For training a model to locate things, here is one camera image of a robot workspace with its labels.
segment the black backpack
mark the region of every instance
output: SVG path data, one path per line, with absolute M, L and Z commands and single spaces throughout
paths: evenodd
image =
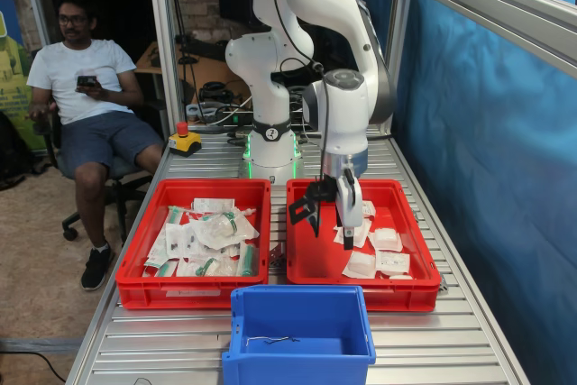
M 0 191 L 9 189 L 26 179 L 25 173 L 40 175 L 50 166 L 39 161 L 4 113 L 0 111 Z

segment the man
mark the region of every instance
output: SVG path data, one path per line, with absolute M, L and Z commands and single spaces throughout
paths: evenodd
M 74 173 L 78 213 L 93 244 L 80 282 L 84 290 L 96 290 L 114 256 L 104 235 L 105 182 L 113 154 L 154 173 L 162 142 L 129 108 L 142 104 L 131 59 L 113 41 L 91 39 L 96 17 L 90 3 L 63 0 L 58 14 L 64 42 L 44 47 L 34 59 L 30 117 L 44 117 L 53 97 L 62 122 L 60 151 Z M 77 86 L 79 76 L 96 76 L 96 83 Z

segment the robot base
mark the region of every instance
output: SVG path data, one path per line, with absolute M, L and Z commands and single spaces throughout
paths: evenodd
M 296 144 L 295 134 L 289 131 L 276 142 L 267 142 L 256 132 L 249 135 L 241 163 L 240 178 L 269 179 L 284 185 L 289 179 L 304 176 L 304 164 Z

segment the brick wall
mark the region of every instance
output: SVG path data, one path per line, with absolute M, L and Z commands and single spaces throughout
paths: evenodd
M 34 20 L 34 12 L 30 0 L 14 0 L 16 13 L 18 14 L 18 24 L 24 42 L 24 48 L 30 52 L 42 48 L 40 34 Z
M 218 0 L 179 1 L 185 32 L 199 40 L 230 40 L 251 32 L 243 24 L 221 18 Z

